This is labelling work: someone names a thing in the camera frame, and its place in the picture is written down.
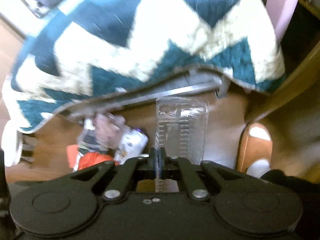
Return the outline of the pink tissue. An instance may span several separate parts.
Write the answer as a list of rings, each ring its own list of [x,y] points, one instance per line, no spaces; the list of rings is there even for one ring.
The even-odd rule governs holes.
[[[103,147],[115,150],[123,136],[125,121],[121,115],[97,113],[95,116],[96,141]]]

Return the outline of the clear plastic blister package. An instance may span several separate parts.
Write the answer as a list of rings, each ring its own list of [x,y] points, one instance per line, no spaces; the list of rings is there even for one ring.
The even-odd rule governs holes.
[[[200,165],[208,124],[208,103],[186,97],[156,100],[155,189],[163,190],[165,157],[182,157]]]

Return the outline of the white purple snack wrapper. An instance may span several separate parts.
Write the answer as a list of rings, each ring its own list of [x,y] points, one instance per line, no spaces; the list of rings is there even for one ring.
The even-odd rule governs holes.
[[[149,138],[142,128],[129,127],[121,137],[118,148],[114,153],[114,160],[122,165],[127,159],[140,156],[148,140]]]

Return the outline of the red plastic bag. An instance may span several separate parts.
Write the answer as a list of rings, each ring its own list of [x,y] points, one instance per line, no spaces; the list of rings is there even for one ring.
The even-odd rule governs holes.
[[[119,162],[114,160],[110,155],[101,154],[98,152],[88,152],[79,159],[78,170],[83,170],[85,168],[103,163],[105,161],[112,161],[116,165],[119,165]]]

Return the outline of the green white wrapper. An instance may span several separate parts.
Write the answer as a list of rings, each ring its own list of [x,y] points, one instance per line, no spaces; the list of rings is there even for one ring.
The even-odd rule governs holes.
[[[100,145],[96,141],[95,126],[90,118],[84,120],[83,130],[77,137],[78,151],[81,155],[88,152],[99,152]]]

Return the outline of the white pink slipper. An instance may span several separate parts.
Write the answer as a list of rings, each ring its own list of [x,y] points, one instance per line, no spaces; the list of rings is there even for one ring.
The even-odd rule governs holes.
[[[19,132],[11,120],[4,126],[1,148],[4,151],[4,165],[11,167],[20,162],[22,156],[23,140],[22,133]]]

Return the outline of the teal zigzag quilt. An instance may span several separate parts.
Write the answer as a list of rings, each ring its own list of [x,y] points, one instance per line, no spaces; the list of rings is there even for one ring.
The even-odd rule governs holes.
[[[64,0],[27,37],[2,95],[15,128],[30,134],[76,102],[194,64],[276,90],[284,57],[262,0]]]

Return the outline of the black seat wooden chair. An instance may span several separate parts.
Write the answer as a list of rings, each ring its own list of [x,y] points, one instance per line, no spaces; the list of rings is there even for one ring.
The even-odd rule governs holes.
[[[245,123],[259,122],[309,89],[319,79],[319,50],[320,44],[317,43],[281,86],[246,114]]]

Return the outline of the pink desk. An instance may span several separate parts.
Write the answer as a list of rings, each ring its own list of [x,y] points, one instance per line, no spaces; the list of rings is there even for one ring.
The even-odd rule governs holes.
[[[283,39],[298,0],[267,0],[266,10],[272,22],[277,42]]]

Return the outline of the metal bed frame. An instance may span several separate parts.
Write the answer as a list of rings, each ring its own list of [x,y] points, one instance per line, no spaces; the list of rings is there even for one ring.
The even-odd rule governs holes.
[[[100,111],[119,111],[124,108],[153,103],[165,96],[190,96],[214,91],[223,98],[230,87],[231,80],[208,67],[192,66],[188,70],[176,72],[166,80],[133,92],[121,92],[113,97],[103,96],[84,100],[69,106],[60,113],[72,122],[81,122],[86,116]]]

